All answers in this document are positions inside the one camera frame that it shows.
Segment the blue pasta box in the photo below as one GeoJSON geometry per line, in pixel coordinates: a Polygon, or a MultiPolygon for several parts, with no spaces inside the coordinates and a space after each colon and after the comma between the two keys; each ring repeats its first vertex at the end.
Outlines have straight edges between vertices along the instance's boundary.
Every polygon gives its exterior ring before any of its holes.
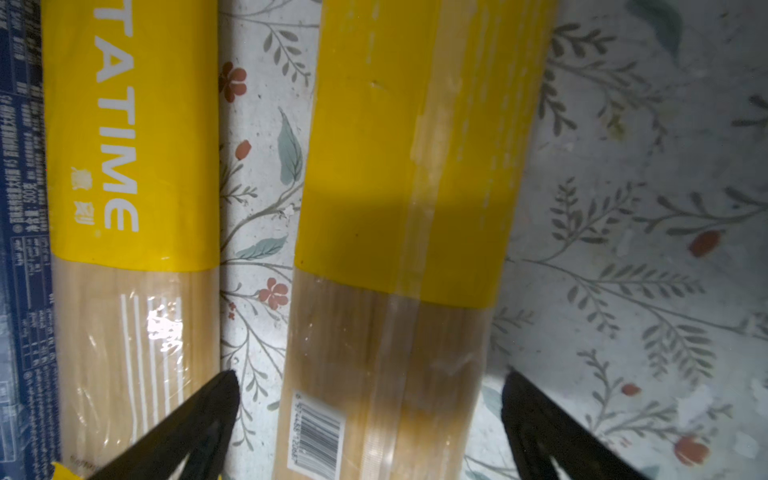
{"type": "Polygon", "coordinates": [[[61,456],[37,1],[1,4],[1,476],[61,456]]]}

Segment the floral table mat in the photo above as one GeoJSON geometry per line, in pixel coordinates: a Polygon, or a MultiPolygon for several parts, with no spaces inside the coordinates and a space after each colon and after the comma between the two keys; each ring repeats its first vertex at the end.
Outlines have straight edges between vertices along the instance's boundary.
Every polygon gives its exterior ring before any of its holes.
{"type": "MultiPolygon", "coordinates": [[[[224,475],[273,471],[317,1],[219,11],[224,475]]],[[[767,5],[564,1],[461,474],[521,370],[651,479],[767,475],[767,5]]]]}

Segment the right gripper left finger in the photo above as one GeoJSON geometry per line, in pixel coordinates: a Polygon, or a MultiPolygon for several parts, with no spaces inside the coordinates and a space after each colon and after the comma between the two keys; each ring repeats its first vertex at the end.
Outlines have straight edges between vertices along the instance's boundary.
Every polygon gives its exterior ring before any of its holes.
{"type": "Polygon", "coordinates": [[[105,479],[217,479],[240,406],[236,373],[218,373],[103,468],[105,479]]]}

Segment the yellow spaghetti bag with barcode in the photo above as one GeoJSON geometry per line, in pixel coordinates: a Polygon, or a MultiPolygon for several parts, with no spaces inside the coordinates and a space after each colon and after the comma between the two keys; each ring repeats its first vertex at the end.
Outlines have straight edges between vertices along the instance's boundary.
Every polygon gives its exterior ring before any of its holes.
{"type": "Polygon", "coordinates": [[[324,3],[275,478],[459,477],[557,9],[324,3]]]}

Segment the yellow Pastatime spaghetti bag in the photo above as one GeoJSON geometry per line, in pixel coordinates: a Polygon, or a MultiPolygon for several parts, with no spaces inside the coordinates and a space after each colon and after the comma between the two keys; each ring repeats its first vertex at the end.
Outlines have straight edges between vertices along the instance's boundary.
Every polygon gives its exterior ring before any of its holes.
{"type": "Polygon", "coordinates": [[[61,461],[83,478],[220,368],[216,13],[41,5],[61,461]]]}

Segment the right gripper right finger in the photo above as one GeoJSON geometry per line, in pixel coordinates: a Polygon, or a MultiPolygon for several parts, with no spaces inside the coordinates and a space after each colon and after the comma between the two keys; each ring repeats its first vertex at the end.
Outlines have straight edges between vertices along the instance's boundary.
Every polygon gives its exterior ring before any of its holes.
{"type": "Polygon", "coordinates": [[[605,447],[522,373],[507,374],[501,420],[522,479],[642,480],[644,475],[605,447]]]}

